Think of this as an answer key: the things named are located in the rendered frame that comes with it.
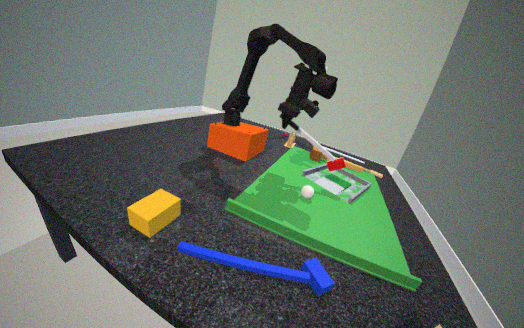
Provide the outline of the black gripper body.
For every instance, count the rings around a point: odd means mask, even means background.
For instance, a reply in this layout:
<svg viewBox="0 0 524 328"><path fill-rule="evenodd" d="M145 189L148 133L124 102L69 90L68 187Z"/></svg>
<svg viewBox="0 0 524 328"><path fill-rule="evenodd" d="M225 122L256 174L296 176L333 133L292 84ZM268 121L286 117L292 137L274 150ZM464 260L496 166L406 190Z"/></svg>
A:
<svg viewBox="0 0 524 328"><path fill-rule="evenodd" d="M291 91L288 98L286 98L285 102L280 104L278 110L296 118L300 111L298 106L303 98L309 94L309 90L302 88L295 83L290 89Z"/></svg>

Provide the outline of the white golf ball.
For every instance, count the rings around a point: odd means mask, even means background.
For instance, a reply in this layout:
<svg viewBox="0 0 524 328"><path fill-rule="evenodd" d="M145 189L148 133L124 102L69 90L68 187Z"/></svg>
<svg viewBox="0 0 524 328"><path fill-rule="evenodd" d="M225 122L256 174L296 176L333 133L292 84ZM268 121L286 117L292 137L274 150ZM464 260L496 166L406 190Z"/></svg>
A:
<svg viewBox="0 0 524 328"><path fill-rule="evenodd" d="M314 194L314 190L310 186L305 186L305 187L303 187L303 189L301 191L301 194L302 194L301 196L303 198L311 198L313 196L313 194Z"/></svg>

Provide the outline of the green flat mat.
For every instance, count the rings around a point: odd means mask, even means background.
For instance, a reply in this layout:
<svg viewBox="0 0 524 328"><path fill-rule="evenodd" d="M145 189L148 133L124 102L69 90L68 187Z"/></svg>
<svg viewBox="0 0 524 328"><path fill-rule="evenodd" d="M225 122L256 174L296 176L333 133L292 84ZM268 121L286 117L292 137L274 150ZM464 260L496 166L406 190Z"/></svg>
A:
<svg viewBox="0 0 524 328"><path fill-rule="evenodd" d="M302 175L304 170L327 164L328 161L322 158L319 162L312 160L309 153L296 146L293 149L290 148L234 201L307 234L312 234L378 263L411 274L375 175L365 171L359 173L349 168L342 168L371 183L369 189L352 203L348 203L349 198L361 188L354 185L354 189L348 188L339 195L335 195L314 183L315 181L307 179ZM301 191L305 186L313 188L314 194L311 198L301 196ZM346 197L346 200L338 196ZM317 251L336 261L416 292L414 288L333 257L319 249L316 250L296 239L291 239L227 207L225 210L312 251Z"/></svg>

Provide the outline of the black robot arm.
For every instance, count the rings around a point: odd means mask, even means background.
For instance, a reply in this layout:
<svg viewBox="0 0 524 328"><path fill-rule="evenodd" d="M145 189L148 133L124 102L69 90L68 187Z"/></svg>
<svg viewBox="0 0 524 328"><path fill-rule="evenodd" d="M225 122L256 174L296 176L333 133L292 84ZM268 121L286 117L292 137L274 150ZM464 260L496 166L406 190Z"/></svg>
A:
<svg viewBox="0 0 524 328"><path fill-rule="evenodd" d="M320 49L299 40L278 24L259 27L249 33L247 41L248 55L237 87L231 91L227 101L222 105L222 110L225 110L225 119L222 124L226 126L240 126L239 112L243 113L248 105L250 97L247 90L259 58L268 50L269 45L275 44L278 40L293 48L302 61L309 66L307 68L302 62L299 65L294 65L294 68L299 70L294 83L308 90L312 88L312 92L327 100L333 96L338 79L326 74L326 55ZM312 70L317 72L317 74L314 75ZM318 104L317 100L311 102L307 94L298 107L313 118L320 110Z"/></svg>

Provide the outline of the blue golf putter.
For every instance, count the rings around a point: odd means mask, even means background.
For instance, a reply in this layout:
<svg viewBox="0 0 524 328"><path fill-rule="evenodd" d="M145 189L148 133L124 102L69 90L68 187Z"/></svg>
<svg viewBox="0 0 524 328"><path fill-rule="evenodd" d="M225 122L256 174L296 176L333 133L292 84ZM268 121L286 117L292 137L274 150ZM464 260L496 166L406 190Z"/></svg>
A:
<svg viewBox="0 0 524 328"><path fill-rule="evenodd" d="M280 277L291 281L295 280L302 283L309 282L317 294L316 296L330 291L335 284L332 281L333 279L331 279L324 270L324 267L318 262L317 258L304 261L300 271L231 256L183 241L178 245L178 252L254 273L261 273L276 278Z"/></svg>

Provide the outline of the yellow block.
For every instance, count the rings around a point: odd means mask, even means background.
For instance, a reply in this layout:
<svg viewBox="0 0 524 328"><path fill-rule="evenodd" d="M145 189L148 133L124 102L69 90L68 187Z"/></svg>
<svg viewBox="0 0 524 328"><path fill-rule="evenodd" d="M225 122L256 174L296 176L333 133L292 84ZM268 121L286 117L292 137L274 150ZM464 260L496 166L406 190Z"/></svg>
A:
<svg viewBox="0 0 524 328"><path fill-rule="evenodd" d="M180 199L163 190L155 191L127 209L129 225L149 238L181 215Z"/></svg>

